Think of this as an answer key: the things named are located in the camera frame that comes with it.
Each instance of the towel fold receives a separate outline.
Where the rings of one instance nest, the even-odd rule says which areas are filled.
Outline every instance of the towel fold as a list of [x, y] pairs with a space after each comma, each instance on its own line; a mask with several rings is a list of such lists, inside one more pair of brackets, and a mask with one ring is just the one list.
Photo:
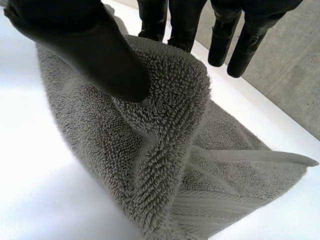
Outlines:
[[37, 46], [57, 126], [147, 240], [204, 240], [294, 186], [304, 156], [268, 150], [209, 98], [206, 67], [125, 36], [151, 76], [142, 103], [114, 99]]

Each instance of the gray wall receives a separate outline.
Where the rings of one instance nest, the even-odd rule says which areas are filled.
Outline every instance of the gray wall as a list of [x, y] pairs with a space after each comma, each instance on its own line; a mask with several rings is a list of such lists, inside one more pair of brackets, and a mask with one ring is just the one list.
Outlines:
[[[196, 36], [207, 49], [214, 22], [209, 1]], [[243, 23], [242, 14], [226, 64]], [[304, 0], [268, 31], [243, 78], [320, 140], [320, 1]]]

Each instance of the towel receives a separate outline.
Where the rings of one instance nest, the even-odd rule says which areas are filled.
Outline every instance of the towel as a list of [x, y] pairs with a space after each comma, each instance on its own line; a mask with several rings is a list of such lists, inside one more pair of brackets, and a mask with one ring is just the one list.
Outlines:
[[268, 150], [212, 102], [207, 69], [191, 54], [125, 39], [151, 78], [141, 103], [112, 98], [40, 45], [37, 52], [58, 129], [145, 239], [208, 239], [318, 164]]

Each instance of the robotic hand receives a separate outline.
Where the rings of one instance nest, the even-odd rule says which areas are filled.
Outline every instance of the robotic hand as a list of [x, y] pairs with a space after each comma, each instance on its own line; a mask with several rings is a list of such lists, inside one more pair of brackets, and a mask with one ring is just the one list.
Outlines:
[[129, 102], [148, 95], [148, 73], [100, 0], [8, 0], [4, 14], [101, 91]]
[[[137, 0], [142, 30], [140, 37], [155, 41], [164, 38], [167, 6], [172, 32], [168, 44], [188, 53], [193, 47], [201, 12], [207, 0]], [[227, 67], [227, 73], [240, 77], [249, 65], [269, 28], [302, 0], [211, 0], [215, 14], [208, 62], [220, 67], [225, 62], [242, 10], [245, 24]]]

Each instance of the white surface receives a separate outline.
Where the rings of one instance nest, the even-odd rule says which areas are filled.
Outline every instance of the white surface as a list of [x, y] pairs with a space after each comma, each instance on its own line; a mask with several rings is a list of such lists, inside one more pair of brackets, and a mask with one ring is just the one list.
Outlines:
[[[111, 3], [131, 34], [138, 11]], [[0, 15], [0, 239], [140, 240], [64, 144], [41, 86], [34, 44]], [[206, 64], [208, 51], [193, 54]], [[273, 150], [320, 161], [320, 142], [226, 66], [208, 67], [212, 99]], [[318, 240], [320, 168], [211, 240]]]

